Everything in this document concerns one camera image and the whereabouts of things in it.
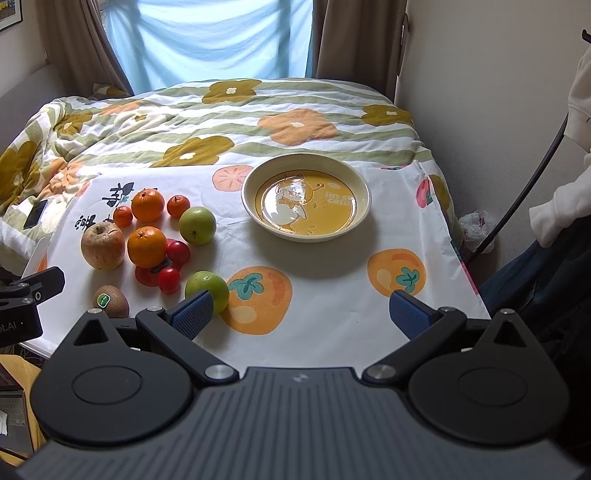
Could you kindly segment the white sleeved forearm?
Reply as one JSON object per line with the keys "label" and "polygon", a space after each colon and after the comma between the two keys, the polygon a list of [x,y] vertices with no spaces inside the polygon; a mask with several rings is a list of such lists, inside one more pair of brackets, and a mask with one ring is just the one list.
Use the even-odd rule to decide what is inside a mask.
{"label": "white sleeved forearm", "polygon": [[531,230],[547,248],[575,220],[590,215],[590,48],[578,61],[567,97],[565,137],[571,161],[569,182],[558,186],[549,200],[529,209]]}

